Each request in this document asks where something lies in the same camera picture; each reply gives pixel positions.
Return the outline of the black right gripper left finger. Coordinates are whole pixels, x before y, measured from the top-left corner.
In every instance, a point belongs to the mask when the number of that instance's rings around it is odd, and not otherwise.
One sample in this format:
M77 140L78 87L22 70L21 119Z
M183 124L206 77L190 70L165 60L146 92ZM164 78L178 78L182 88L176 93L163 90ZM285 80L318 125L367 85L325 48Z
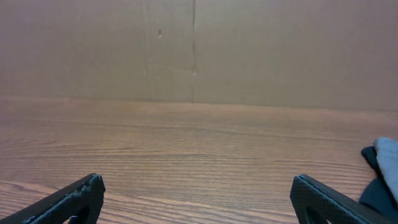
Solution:
M3 224L95 224L104 202L103 178L86 177L1 220Z

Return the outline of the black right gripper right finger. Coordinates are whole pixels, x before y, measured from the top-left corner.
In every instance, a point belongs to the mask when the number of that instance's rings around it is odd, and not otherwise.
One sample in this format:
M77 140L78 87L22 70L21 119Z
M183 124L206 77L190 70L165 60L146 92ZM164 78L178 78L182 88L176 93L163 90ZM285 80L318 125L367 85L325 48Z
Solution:
M300 224L395 223L308 175L294 177L290 200Z

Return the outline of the grey shorts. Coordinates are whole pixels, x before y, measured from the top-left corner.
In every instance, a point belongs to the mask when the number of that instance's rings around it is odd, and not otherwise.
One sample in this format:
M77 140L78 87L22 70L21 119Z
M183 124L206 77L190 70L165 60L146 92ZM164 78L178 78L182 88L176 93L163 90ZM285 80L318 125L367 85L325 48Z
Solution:
M397 141L379 137L373 142L381 174L397 202Z

